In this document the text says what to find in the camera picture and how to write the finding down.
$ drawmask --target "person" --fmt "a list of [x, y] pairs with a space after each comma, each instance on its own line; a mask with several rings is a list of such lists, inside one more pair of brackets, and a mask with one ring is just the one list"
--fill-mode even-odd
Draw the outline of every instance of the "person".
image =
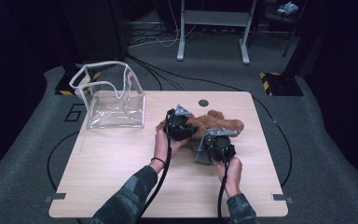
[[[132, 175], [121, 189], [116, 192], [94, 214], [92, 224], [107, 223], [135, 223], [142, 213], [146, 199], [152, 188], [158, 182], [158, 173], [162, 171], [167, 158], [167, 135], [162, 130], [156, 133], [156, 144], [152, 161]], [[187, 142], [171, 140], [173, 158], [179, 149]], [[225, 165], [221, 162], [213, 163], [220, 181], [225, 173]], [[234, 157], [230, 161], [227, 171], [225, 187], [228, 196], [227, 205], [230, 213], [229, 223], [257, 223], [256, 213], [240, 190], [242, 163]]]

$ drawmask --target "transparent bag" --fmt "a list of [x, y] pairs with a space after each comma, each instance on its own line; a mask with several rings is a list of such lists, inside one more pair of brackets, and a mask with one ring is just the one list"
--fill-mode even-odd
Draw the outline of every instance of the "transparent bag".
[[126, 63], [86, 64], [69, 85], [84, 101], [89, 112], [88, 129], [144, 127], [145, 93]]

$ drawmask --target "sleeve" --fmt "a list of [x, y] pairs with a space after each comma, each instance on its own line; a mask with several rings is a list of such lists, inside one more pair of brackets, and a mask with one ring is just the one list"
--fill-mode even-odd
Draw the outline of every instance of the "sleeve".
[[94, 214], [92, 224], [135, 223], [145, 207], [147, 196], [158, 181], [153, 168], [146, 165]]
[[227, 206], [230, 214], [230, 224], [259, 223], [256, 219], [255, 210], [253, 210], [243, 193], [230, 197], [227, 200]]

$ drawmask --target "standing desk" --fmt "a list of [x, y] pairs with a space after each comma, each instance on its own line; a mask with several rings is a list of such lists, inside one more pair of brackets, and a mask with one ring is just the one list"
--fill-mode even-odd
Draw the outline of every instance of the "standing desk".
[[[286, 202], [271, 198], [271, 194], [282, 194], [282, 189], [250, 93], [145, 91], [145, 94], [143, 129], [87, 130], [85, 119], [57, 189], [64, 199], [53, 200], [49, 209], [52, 217], [92, 217], [131, 175], [150, 163], [156, 126], [177, 105], [196, 117], [214, 109], [223, 112], [226, 119], [242, 120], [244, 130], [231, 138], [236, 156], [242, 161], [241, 191], [259, 217], [286, 216]], [[199, 100], [207, 100], [209, 105], [202, 107]], [[212, 165], [195, 163], [194, 158], [191, 144], [181, 148], [144, 217], [217, 217], [220, 181]], [[224, 217], [229, 216], [226, 201], [224, 194]]]
[[249, 64], [250, 59], [246, 48], [246, 39], [251, 28], [256, 2], [257, 0], [252, 0], [251, 8], [248, 12], [222, 12], [186, 10], [185, 0], [182, 0], [180, 42], [176, 59], [182, 61], [185, 57], [185, 24], [241, 26], [245, 27], [243, 38], [240, 39], [242, 61], [244, 64]]

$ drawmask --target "stuffed animal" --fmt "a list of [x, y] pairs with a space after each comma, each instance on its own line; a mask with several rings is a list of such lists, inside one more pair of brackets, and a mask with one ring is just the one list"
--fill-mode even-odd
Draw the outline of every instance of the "stuffed animal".
[[[195, 117], [193, 114], [187, 116], [187, 124], [199, 127], [196, 133], [193, 133], [190, 140], [201, 139], [208, 129], [229, 129], [231, 131], [237, 131], [237, 134], [230, 135], [229, 137], [238, 136], [245, 127], [242, 121], [239, 119], [225, 119], [222, 112], [216, 110], [210, 110], [206, 115]], [[163, 129], [165, 126], [165, 120], [163, 120], [157, 127], [156, 131]]]

